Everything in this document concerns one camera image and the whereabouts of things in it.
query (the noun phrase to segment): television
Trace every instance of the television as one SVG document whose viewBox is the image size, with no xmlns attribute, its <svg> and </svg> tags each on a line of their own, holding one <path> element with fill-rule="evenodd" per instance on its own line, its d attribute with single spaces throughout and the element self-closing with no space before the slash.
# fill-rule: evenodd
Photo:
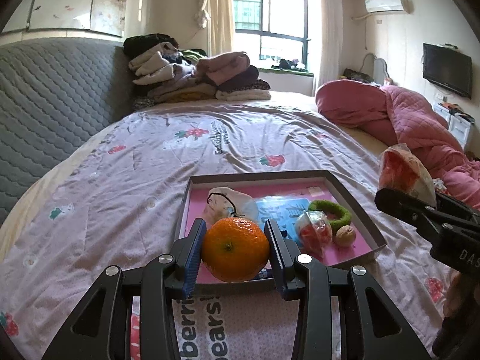
<svg viewBox="0 0 480 360">
<path fill-rule="evenodd" d="M 433 44 L 423 44 L 423 78 L 463 97 L 472 97 L 472 58 Z"/>
</svg>

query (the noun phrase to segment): window sill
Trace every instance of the window sill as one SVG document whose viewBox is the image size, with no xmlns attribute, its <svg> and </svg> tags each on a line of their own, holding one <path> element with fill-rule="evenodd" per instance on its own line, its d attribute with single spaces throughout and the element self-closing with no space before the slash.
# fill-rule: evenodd
<svg viewBox="0 0 480 360">
<path fill-rule="evenodd" d="M 305 76 L 305 77 L 313 77 L 313 73 L 306 73 L 303 71 L 294 71 L 294 70 L 286 70 L 286 69 L 271 69 L 267 67 L 259 67 L 259 72 L 262 73 L 275 73 L 275 74 L 293 74 L 295 76 Z"/>
</svg>

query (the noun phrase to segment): pink comforter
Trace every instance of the pink comforter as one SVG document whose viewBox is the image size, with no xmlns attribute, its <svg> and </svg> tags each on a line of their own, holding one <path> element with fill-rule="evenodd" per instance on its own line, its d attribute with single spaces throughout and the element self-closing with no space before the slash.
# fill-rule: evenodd
<svg viewBox="0 0 480 360">
<path fill-rule="evenodd" d="M 318 112 L 333 123 L 360 127 L 388 145 L 396 143 L 395 138 L 406 143 L 450 194 L 480 209 L 480 163 L 467 159 L 446 121 L 419 93 L 339 80 L 322 86 L 316 103 Z"/>
</svg>

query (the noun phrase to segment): metal screw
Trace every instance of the metal screw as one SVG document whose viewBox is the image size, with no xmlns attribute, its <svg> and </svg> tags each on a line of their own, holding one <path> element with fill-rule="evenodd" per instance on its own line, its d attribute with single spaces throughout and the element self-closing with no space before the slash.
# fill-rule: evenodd
<svg viewBox="0 0 480 360">
<path fill-rule="evenodd" d="M 168 264 L 173 261 L 173 257 L 169 254 L 162 254 L 160 257 L 158 257 L 158 261 L 162 264 Z"/>
<path fill-rule="evenodd" d="M 311 263 L 311 256 L 308 254 L 300 254 L 297 256 L 297 260 L 299 263 L 308 264 Z"/>
<path fill-rule="evenodd" d="M 107 276 L 115 276 L 119 272 L 119 269 L 117 266 L 109 266 L 107 269 L 105 269 L 105 273 Z"/>
<path fill-rule="evenodd" d="M 367 273 L 367 270 L 363 268 L 361 265 L 356 265 L 352 268 L 352 271 L 354 274 L 358 276 L 363 276 L 364 274 Z"/>
</svg>

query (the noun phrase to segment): white cabinet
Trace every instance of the white cabinet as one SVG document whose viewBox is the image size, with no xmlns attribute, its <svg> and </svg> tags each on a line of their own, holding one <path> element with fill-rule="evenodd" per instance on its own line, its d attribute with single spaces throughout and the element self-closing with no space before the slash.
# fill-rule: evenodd
<svg viewBox="0 0 480 360">
<path fill-rule="evenodd" d="M 448 112 L 448 109 L 445 107 L 442 107 L 440 104 L 434 104 L 433 105 L 433 110 L 438 113 L 443 119 L 447 121 L 447 123 L 450 123 L 450 113 Z"/>
<path fill-rule="evenodd" d="M 433 110 L 443 117 L 448 123 L 448 131 L 456 138 L 456 140 L 465 150 L 472 139 L 473 124 L 462 118 L 460 115 L 451 115 L 448 109 L 442 107 L 440 104 L 434 104 Z"/>
<path fill-rule="evenodd" d="M 450 123 L 448 124 L 448 131 L 450 131 L 452 135 L 457 138 L 457 141 L 462 146 L 462 149 L 465 150 L 465 147 L 467 147 L 472 138 L 472 124 L 460 116 L 452 115 L 450 118 Z"/>
</svg>

